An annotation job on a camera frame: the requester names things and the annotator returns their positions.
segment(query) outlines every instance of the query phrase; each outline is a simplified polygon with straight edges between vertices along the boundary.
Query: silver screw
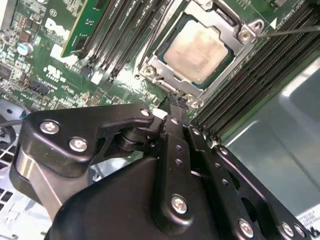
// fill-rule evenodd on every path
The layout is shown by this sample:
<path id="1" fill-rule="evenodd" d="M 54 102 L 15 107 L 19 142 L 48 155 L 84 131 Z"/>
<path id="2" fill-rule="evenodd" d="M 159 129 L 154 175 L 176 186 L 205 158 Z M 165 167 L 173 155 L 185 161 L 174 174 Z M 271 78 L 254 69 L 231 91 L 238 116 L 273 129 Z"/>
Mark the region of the silver screw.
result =
<path id="1" fill-rule="evenodd" d="M 144 69 L 144 74 L 145 74 L 147 77 L 152 77 L 153 75 L 156 74 L 156 71 L 155 71 L 155 69 L 154 69 L 152 66 L 147 66 L 147 67 Z"/>
<path id="2" fill-rule="evenodd" d="M 225 150 L 223 147 L 220 147 L 220 151 L 221 151 L 224 155 L 228 155 L 227 150 Z"/>
<path id="3" fill-rule="evenodd" d="M 194 132 L 194 134 L 196 134 L 196 135 L 200 135 L 200 134 L 201 134 L 201 133 L 199 132 L 199 130 L 196 129 L 196 128 L 193 129 L 193 132 Z"/>
<path id="4" fill-rule="evenodd" d="M 179 196 L 173 196 L 171 199 L 171 204 L 172 204 L 173 209 L 178 214 L 185 214 L 188 210 L 188 207 L 187 207 L 185 200 L 183 200 Z"/>
<path id="5" fill-rule="evenodd" d="M 88 144 L 86 143 L 86 141 L 80 137 L 72 138 L 69 141 L 69 146 L 73 151 L 76 151 L 79 153 L 84 152 L 88 148 Z"/>
<path id="6" fill-rule="evenodd" d="M 254 237 L 254 230 L 246 220 L 240 219 L 239 227 L 242 230 L 243 234 L 246 235 L 248 238 Z"/>
<path id="7" fill-rule="evenodd" d="M 282 228 L 285 231 L 285 233 L 288 234 L 290 237 L 293 237 L 295 235 L 294 231 L 292 231 L 292 228 L 285 222 L 282 223 Z"/>
<path id="8" fill-rule="evenodd" d="M 251 34 L 249 31 L 247 30 L 242 30 L 240 33 L 239 33 L 239 40 L 240 42 L 246 44 L 249 42 L 249 40 L 251 39 Z"/>
<path id="9" fill-rule="evenodd" d="M 53 121 L 44 121 L 40 124 L 40 129 L 45 134 L 56 134 L 60 131 L 60 127 Z"/>
<path id="10" fill-rule="evenodd" d="M 173 122 L 176 125 L 179 125 L 179 121 L 174 117 L 171 118 L 171 122 Z"/>
<path id="11" fill-rule="evenodd" d="M 302 230 L 302 228 L 301 228 L 299 225 L 295 224 L 295 225 L 294 225 L 294 228 L 295 228 L 295 230 L 296 230 L 303 238 L 306 237 L 305 232 Z"/>
<path id="12" fill-rule="evenodd" d="M 142 115 L 146 116 L 146 117 L 149 117 L 150 116 L 150 113 L 148 112 L 148 110 L 146 109 L 141 109 L 141 113 Z"/>

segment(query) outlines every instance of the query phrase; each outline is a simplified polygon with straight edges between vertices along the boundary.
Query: electrolytic capacitor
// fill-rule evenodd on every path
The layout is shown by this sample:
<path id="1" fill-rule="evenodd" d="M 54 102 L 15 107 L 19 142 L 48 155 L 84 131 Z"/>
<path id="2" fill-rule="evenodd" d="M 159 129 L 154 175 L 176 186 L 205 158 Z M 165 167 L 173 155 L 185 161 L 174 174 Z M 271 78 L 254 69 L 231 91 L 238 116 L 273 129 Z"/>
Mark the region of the electrolytic capacitor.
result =
<path id="1" fill-rule="evenodd" d="M 27 56 L 33 53 L 34 47 L 28 42 L 19 43 L 17 51 L 20 55 Z"/>

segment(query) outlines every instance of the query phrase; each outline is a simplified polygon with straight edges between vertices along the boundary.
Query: ram slot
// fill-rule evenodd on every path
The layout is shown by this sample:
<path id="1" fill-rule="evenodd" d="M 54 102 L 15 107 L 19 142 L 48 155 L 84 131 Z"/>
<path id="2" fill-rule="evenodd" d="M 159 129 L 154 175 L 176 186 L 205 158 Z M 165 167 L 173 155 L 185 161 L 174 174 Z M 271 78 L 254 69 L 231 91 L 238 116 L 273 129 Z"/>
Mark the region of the ram slot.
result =
<path id="1" fill-rule="evenodd" d="M 111 47 L 109 48 L 109 50 L 104 51 L 104 54 L 101 57 L 104 60 L 103 64 L 101 64 L 103 69 L 107 69 L 110 66 L 110 63 L 115 59 L 117 54 L 119 54 L 121 48 L 125 46 L 127 35 L 129 35 L 130 32 L 135 29 L 137 22 L 147 5 L 147 1 L 141 1 L 137 5 L 137 8 L 135 9 L 133 15 L 131 16 L 131 19 L 128 21 L 125 28 L 123 28 L 122 31 L 120 31 L 119 29 L 119 36 L 113 41 L 113 43 L 111 43 Z"/>
<path id="2" fill-rule="evenodd" d="M 115 25 L 115 21 L 121 12 L 125 0 L 111 0 L 106 8 L 102 18 L 100 19 L 93 35 L 88 43 L 84 46 L 84 52 L 88 53 L 90 50 L 96 53 L 100 50 L 104 39 L 109 34 L 110 30 Z"/>
<path id="3" fill-rule="evenodd" d="M 295 29 L 301 23 L 302 17 L 303 19 L 307 18 L 309 14 L 311 14 L 312 9 L 308 7 L 307 4 L 304 4 L 300 7 L 299 13 L 294 14 L 280 29 Z M 285 35 L 283 37 L 271 38 L 267 41 L 258 51 L 257 54 L 253 56 L 253 58 L 249 61 L 248 64 L 243 66 L 243 68 L 229 81 L 225 84 L 221 90 L 219 90 L 215 96 L 202 108 L 199 112 L 199 115 L 196 117 L 196 121 L 199 125 L 203 125 L 204 122 L 208 122 L 208 118 L 217 110 L 217 108 L 222 105 L 227 99 L 230 99 L 230 96 L 234 94 L 234 91 L 246 85 L 245 76 L 248 76 L 252 72 L 258 72 L 257 68 L 262 65 L 264 62 L 262 58 L 267 58 L 273 50 L 281 44 L 288 36 Z"/>
<path id="4" fill-rule="evenodd" d="M 110 43 L 111 39 L 114 38 L 115 33 L 117 30 L 122 29 L 124 26 L 124 23 L 128 18 L 132 16 L 133 10 L 135 10 L 137 7 L 137 1 L 124 1 L 124 6 L 120 8 L 120 11 L 117 13 L 115 17 L 115 21 L 112 22 L 109 31 L 105 34 L 103 40 L 101 41 L 101 44 L 97 51 L 95 51 L 95 54 L 90 58 L 90 62 L 96 63 L 99 61 L 102 56 L 104 55 L 106 48 L 108 44 Z"/>
<path id="5" fill-rule="evenodd" d="M 143 6 L 143 15 L 138 14 L 135 21 L 132 22 L 132 26 L 130 26 L 130 29 L 135 29 L 133 35 L 130 37 L 130 39 L 121 39 L 121 44 L 117 45 L 117 47 L 112 51 L 111 54 L 109 54 L 108 58 L 105 60 L 105 65 L 108 68 L 111 63 L 115 60 L 117 53 L 119 52 L 121 45 L 124 42 L 129 42 L 130 44 L 126 46 L 124 51 L 122 52 L 121 56 L 119 57 L 119 60 L 116 61 L 114 71 L 112 72 L 112 75 L 118 74 L 118 72 L 123 68 L 123 65 L 128 60 L 128 57 L 132 54 L 135 47 L 137 46 L 139 39 L 144 34 L 144 32 L 148 29 L 150 26 L 152 20 L 155 18 L 157 12 L 160 10 L 160 7 L 163 5 L 165 0 L 154 0 L 148 8 L 147 6 Z"/>
<path id="6" fill-rule="evenodd" d="M 303 4 L 280 31 L 318 24 L 318 12 Z M 216 93 L 192 123 L 213 136 L 222 136 L 319 47 L 319 35 L 317 32 L 299 33 L 270 38 Z"/>

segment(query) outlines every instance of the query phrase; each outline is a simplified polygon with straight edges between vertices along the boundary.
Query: black plastic bracket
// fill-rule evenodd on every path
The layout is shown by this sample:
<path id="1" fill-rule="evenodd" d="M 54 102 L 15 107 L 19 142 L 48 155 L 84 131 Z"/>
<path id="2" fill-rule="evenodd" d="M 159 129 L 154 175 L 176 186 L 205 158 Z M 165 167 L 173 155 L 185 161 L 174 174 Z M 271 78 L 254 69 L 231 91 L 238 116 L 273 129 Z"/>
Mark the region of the black plastic bracket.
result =
<path id="1" fill-rule="evenodd" d="M 174 99 L 174 95 L 165 102 L 169 106 L 169 115 L 161 128 L 152 216 L 163 232 L 176 235 L 185 232 L 192 224 L 195 206 L 189 190 L 189 145 L 183 133 L 183 116 L 187 112 L 179 106 L 180 102 Z"/>
<path id="2" fill-rule="evenodd" d="M 56 134 L 41 131 L 45 121 L 59 126 Z M 25 119 L 20 132 L 20 146 L 25 154 L 65 177 L 84 174 L 92 161 L 103 158 L 115 135 L 130 127 L 147 128 L 154 116 L 140 105 L 108 105 L 33 112 Z M 87 143 L 84 152 L 70 148 L 72 138 L 82 138 Z M 97 152 L 99 139 L 104 144 Z"/>

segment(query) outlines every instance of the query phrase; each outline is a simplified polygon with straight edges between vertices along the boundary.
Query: black cable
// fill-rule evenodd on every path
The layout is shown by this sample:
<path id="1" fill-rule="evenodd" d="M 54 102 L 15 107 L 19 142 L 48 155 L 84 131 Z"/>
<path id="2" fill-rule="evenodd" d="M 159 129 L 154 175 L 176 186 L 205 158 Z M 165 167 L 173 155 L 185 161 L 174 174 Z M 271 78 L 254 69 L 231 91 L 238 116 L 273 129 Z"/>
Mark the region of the black cable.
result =
<path id="1" fill-rule="evenodd" d="M 262 39 L 262 38 L 277 37 L 277 36 L 288 35 L 288 34 L 299 34 L 299 33 L 310 33 L 310 32 L 320 32 L 320 25 L 308 26 L 308 27 L 291 29 L 291 30 L 286 30 L 286 31 L 265 33 L 265 34 L 261 34 L 261 35 L 256 36 L 256 38 Z"/>
<path id="2" fill-rule="evenodd" d="M 24 122 L 23 119 L 6 121 L 4 123 L 0 123 L 0 129 L 1 128 L 11 127 L 11 126 L 14 126 L 14 125 L 21 125 L 23 122 Z"/>

